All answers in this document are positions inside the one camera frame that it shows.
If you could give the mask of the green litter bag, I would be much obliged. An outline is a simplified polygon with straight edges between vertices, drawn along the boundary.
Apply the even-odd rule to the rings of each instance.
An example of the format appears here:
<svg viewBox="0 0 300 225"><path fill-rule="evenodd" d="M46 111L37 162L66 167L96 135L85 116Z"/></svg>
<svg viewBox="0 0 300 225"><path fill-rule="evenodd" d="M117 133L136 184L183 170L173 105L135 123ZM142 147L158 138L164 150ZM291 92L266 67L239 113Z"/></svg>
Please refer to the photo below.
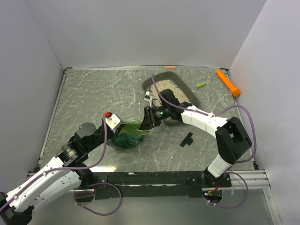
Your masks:
<svg viewBox="0 0 300 225"><path fill-rule="evenodd" d="M118 135L107 141L107 144L117 149L132 149L143 142L144 136L149 130L140 130L139 120L127 120L122 123L122 128Z"/></svg>

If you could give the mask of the black bag clip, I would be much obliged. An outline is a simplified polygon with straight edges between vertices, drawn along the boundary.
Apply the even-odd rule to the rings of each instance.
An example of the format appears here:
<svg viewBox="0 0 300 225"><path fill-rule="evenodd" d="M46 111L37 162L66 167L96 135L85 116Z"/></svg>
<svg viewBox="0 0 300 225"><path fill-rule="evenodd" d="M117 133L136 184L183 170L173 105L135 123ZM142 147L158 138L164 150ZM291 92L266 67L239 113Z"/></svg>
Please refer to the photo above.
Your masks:
<svg viewBox="0 0 300 225"><path fill-rule="evenodd" d="M191 145L193 143L193 133L189 132L187 136L183 139L183 141L180 143L181 147L184 147L185 145Z"/></svg>

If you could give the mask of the grey litter box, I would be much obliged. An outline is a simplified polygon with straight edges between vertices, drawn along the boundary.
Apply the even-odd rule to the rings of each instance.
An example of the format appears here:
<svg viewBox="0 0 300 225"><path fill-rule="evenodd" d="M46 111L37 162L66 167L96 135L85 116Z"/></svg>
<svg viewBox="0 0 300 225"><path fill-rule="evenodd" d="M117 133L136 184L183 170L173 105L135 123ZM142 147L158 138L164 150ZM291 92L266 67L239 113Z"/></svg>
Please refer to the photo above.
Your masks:
<svg viewBox="0 0 300 225"><path fill-rule="evenodd" d="M158 91L170 89L180 103L188 102L198 109L201 108L201 103L188 85L175 72L167 71L154 75L154 80L157 88L155 89L152 79L148 78L142 83L142 90L151 91L153 95L150 107L160 107L162 101L159 99Z"/></svg>

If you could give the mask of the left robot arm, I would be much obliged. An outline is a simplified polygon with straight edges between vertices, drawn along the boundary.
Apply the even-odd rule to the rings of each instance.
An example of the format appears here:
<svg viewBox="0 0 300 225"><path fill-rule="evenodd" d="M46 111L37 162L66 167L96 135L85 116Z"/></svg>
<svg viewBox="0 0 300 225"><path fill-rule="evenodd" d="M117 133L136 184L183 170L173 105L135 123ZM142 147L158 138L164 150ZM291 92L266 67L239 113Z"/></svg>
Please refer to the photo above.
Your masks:
<svg viewBox="0 0 300 225"><path fill-rule="evenodd" d="M38 207L65 192L88 188L93 181L91 168L103 160L107 141L123 128L122 122L103 119L100 127L83 123L54 157L26 182L0 194L0 216L7 225L27 225Z"/></svg>

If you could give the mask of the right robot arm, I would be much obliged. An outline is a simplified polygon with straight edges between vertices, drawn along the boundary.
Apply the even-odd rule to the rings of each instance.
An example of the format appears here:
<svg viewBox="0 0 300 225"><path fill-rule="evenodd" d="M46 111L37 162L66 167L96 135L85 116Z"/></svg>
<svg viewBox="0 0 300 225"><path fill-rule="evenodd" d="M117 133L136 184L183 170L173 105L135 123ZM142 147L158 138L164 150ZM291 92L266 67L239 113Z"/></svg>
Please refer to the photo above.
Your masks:
<svg viewBox="0 0 300 225"><path fill-rule="evenodd" d="M148 131L159 126L162 120L171 118L213 136L217 142L218 154L204 170L204 180L208 186L216 186L221 181L221 176L252 147L252 141L237 117L218 117L188 102L180 103L170 89L159 92L159 98L162 103L160 107L144 108L144 118L139 129Z"/></svg>

